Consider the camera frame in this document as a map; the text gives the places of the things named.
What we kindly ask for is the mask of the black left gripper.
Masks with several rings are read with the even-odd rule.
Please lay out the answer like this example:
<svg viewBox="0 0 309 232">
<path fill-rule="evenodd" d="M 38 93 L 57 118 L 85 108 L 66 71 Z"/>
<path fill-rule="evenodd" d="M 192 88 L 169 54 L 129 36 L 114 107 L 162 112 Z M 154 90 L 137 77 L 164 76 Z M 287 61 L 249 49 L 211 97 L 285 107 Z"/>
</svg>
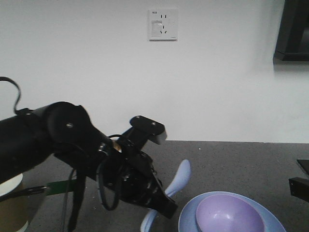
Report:
<svg viewBox="0 0 309 232">
<path fill-rule="evenodd" d="M 112 211 L 124 201 L 173 217 L 178 206 L 162 189 L 146 153 L 129 140 L 102 145 L 100 150 L 105 157 L 97 168 L 96 182 L 105 209 Z"/>
</svg>

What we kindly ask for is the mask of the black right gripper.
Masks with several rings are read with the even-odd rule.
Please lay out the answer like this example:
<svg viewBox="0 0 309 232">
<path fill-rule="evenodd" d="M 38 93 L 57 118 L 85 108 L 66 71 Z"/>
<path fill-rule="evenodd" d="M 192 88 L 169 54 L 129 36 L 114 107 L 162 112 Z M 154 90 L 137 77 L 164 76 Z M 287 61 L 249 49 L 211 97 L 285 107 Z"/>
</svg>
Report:
<svg viewBox="0 0 309 232">
<path fill-rule="evenodd" d="M 304 178 L 294 177 L 289 179 L 290 194 L 309 202 L 309 181 Z"/>
</svg>

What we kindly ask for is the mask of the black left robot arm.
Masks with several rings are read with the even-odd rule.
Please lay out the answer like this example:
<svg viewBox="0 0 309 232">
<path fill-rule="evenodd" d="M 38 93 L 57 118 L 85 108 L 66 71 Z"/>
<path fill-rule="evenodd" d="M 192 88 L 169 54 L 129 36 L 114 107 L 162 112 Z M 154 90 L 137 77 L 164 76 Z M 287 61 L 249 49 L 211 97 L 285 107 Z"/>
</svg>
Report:
<svg viewBox="0 0 309 232">
<path fill-rule="evenodd" d="M 148 141 L 165 141 L 165 126 L 144 116 L 133 117 L 130 125 L 123 134 L 106 136 L 82 106 L 57 102 L 24 109 L 0 123 L 0 180 L 5 182 L 54 155 L 97 182 L 103 205 L 107 205 L 104 190 L 112 190 L 109 210 L 124 201 L 171 218 L 177 205 L 163 191 L 152 159 L 142 150 Z"/>
</svg>

